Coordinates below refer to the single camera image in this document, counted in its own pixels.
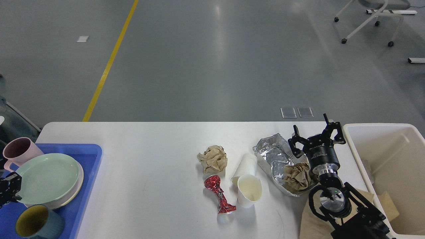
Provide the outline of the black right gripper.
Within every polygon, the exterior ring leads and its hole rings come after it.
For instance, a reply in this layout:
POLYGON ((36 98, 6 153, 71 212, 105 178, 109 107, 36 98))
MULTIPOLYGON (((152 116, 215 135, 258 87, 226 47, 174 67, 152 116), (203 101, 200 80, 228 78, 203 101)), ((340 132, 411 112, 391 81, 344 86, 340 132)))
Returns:
POLYGON ((288 139, 290 149, 296 158, 306 154, 313 174, 323 174, 323 171, 327 169, 336 172, 340 168, 340 163, 334 145, 346 144, 340 122, 329 121, 327 114, 323 114, 323 117, 326 127, 321 134, 306 139, 299 135, 298 127, 293 125, 294 134, 288 139))

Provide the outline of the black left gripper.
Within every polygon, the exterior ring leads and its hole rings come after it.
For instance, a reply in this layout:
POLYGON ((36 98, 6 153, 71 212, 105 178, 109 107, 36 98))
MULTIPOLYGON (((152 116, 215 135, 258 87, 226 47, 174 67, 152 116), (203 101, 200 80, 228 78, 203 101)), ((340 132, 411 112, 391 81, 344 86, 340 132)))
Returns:
POLYGON ((5 178, 0 179, 0 208, 10 202, 17 203, 22 199, 19 195, 11 195, 10 193, 18 193, 21 189, 22 177, 17 172, 11 172, 5 178))

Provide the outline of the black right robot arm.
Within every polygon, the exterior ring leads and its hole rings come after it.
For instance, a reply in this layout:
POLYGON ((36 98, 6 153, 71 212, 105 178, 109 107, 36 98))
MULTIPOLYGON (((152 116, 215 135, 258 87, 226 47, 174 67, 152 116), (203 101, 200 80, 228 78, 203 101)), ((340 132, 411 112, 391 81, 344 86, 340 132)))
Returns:
POLYGON ((346 140, 340 122, 323 116, 326 126, 322 133, 303 138, 294 125, 294 134, 288 140, 293 155, 306 156, 309 172, 319 181, 309 192, 311 212, 332 225, 334 239, 387 239, 386 216, 351 184, 340 180, 334 145, 344 145, 346 140))

